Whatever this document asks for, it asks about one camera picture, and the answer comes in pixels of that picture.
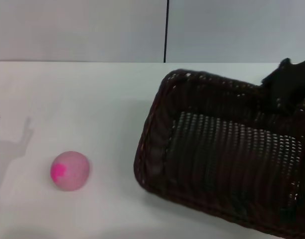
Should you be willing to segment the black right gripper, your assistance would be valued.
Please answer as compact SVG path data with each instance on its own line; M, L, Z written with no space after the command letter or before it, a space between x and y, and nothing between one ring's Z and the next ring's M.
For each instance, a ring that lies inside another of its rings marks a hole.
M290 58L282 60L276 70L262 80L262 87L270 95L266 99L266 112L292 115L305 98L305 60L293 64Z

